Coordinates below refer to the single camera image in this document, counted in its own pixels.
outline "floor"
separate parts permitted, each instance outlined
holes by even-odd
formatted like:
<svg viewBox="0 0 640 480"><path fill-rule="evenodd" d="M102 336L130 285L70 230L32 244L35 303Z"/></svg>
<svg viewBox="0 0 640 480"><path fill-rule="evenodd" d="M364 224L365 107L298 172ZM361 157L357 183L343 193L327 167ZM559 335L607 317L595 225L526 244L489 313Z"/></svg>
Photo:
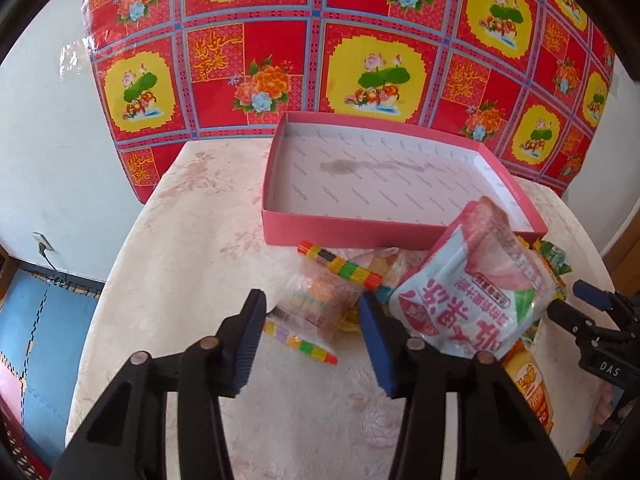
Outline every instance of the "floor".
<svg viewBox="0 0 640 480"><path fill-rule="evenodd" d="M0 396L29 448L51 468L65 447L80 355L102 284L71 276L63 285L35 270L20 266L0 308Z"/></svg>

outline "pink box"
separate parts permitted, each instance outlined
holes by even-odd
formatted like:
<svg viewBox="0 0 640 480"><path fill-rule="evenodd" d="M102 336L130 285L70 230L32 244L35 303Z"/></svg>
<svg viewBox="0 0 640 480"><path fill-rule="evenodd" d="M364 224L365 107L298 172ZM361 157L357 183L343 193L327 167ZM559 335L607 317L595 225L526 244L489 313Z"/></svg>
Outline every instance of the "pink box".
<svg viewBox="0 0 640 480"><path fill-rule="evenodd" d="M264 240L429 249L482 195L525 240L546 234L529 197L480 142L395 121L288 112L264 175Z"/></svg>

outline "red patterned cloth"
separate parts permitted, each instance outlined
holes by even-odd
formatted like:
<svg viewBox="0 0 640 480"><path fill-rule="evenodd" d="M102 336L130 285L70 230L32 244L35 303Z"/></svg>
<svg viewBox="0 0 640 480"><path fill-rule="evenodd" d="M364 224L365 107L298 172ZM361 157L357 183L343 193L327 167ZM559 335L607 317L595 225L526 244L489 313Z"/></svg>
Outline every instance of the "red patterned cloth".
<svg viewBox="0 0 640 480"><path fill-rule="evenodd" d="M4 420L4 427L0 428L0 431L6 431L10 446L8 451L14 458L14 462L24 473L24 477L31 480L47 480L50 471L36 458L31 449L25 444L22 437L22 427L20 423L15 420L15 417L2 397L0 397L0 411L2 411L2 419Z"/></svg>
<svg viewBox="0 0 640 480"><path fill-rule="evenodd" d="M484 142L561 194L614 53L573 0L85 0L92 67L146 202L191 139L268 136L287 110Z"/></svg>

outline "power outlet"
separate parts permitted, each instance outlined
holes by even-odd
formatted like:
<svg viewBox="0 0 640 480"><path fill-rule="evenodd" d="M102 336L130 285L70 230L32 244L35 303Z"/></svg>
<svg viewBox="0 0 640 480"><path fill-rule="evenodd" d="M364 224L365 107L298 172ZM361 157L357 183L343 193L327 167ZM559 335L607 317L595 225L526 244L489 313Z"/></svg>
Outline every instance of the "power outlet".
<svg viewBox="0 0 640 480"><path fill-rule="evenodd" d="M40 244L44 244L44 248L46 251L52 251L53 247L51 247L51 244L49 242L47 242L47 239L44 237L43 234L41 233L33 233L33 239L36 240L36 243L38 244L38 246Z"/></svg>

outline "white wall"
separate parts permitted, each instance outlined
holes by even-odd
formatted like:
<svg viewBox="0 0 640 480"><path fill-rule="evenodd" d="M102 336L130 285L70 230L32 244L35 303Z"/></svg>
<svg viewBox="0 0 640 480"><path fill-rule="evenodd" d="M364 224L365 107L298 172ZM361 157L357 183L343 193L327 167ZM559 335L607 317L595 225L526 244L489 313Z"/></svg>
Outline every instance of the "white wall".
<svg viewBox="0 0 640 480"><path fill-rule="evenodd" d="M640 197L640 86L617 58L614 72L618 87L614 81L582 171L563 197L601 254Z"/></svg>
<svg viewBox="0 0 640 480"><path fill-rule="evenodd" d="M89 70L60 79L84 36L82 0L51 0L0 66L0 244L46 266L105 280L142 206L116 156Z"/></svg>

